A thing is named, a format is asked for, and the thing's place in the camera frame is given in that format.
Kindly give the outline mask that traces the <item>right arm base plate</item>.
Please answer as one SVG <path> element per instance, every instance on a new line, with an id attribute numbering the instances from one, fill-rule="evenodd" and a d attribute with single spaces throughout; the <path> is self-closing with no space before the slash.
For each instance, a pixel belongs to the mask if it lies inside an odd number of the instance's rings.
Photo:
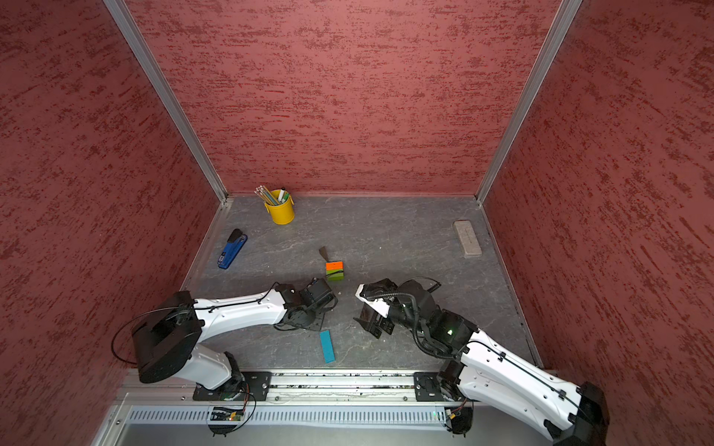
<path id="1" fill-rule="evenodd" d="M 416 372 L 413 378 L 417 401 L 463 401 L 456 379 L 451 375 Z"/>

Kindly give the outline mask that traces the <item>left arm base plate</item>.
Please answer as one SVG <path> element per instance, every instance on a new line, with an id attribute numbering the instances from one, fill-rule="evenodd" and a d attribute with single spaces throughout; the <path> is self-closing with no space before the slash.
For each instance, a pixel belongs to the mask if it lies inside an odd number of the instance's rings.
<path id="1" fill-rule="evenodd" d="M 193 392 L 193 400 L 237 404 L 239 401 L 248 401 L 252 396 L 257 401 L 265 401 L 273 374 L 270 372 L 243 372 L 242 377 L 242 380 L 232 377 L 215 390 L 208 390 L 197 384 Z"/>

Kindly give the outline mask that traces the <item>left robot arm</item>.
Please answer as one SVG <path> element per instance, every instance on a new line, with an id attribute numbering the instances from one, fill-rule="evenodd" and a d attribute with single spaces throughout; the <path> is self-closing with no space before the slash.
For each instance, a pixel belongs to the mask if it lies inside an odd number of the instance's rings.
<path id="1" fill-rule="evenodd" d="M 197 401 L 260 401 L 262 384 L 251 385 L 234 355 L 209 349 L 206 340 L 260 325 L 314 331 L 337 304 L 324 279 L 313 279 L 299 290 L 276 282 L 256 295 L 223 299 L 194 298 L 179 291 L 123 325 L 130 329 L 133 361 L 118 354 L 118 336 L 113 336 L 110 349 L 117 360 L 137 368 L 143 384 L 179 378 L 195 383 Z"/>

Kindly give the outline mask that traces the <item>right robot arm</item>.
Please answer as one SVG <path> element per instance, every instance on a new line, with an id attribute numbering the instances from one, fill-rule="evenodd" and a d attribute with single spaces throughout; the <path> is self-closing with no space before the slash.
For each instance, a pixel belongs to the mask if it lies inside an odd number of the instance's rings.
<path id="1" fill-rule="evenodd" d="M 361 284 L 357 321 L 375 337 L 401 326 L 424 354 L 443 361 L 436 381 L 452 401 L 478 401 L 535 429 L 555 445 L 604 445 L 610 417 L 604 392 L 576 385 L 512 353 L 477 324 L 439 307 L 410 280 Z"/>

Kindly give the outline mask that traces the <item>dark brown triangle block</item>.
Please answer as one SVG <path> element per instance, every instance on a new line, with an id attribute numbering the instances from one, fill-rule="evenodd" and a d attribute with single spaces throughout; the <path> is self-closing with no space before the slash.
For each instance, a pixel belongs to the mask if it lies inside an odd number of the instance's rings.
<path id="1" fill-rule="evenodd" d="M 322 247 L 319 248 L 319 254 L 320 254 L 321 257 L 325 260 L 325 262 L 329 262 L 329 257 L 328 257 L 328 254 L 327 254 L 327 249 L 326 249 L 324 246 L 322 246 Z"/>

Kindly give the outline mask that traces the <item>green rectangular block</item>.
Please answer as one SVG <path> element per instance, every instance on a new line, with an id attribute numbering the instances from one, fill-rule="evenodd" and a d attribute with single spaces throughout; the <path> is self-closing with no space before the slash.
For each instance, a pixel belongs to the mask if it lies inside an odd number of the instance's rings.
<path id="1" fill-rule="evenodd" d="M 336 269 L 335 271 L 329 271 L 326 275 L 325 278 L 329 282 L 336 282 L 336 281 L 343 281 L 345 277 L 344 270 L 343 269 Z"/>

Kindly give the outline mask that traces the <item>orange rectangular block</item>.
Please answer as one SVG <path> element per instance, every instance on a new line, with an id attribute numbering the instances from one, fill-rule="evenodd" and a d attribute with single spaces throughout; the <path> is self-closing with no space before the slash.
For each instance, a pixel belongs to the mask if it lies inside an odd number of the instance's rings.
<path id="1" fill-rule="evenodd" d="M 344 263 L 342 261 L 327 262 L 327 264 L 325 264 L 325 271 L 327 273 L 332 273 L 335 271 L 343 271 L 343 270 L 344 270 Z"/>

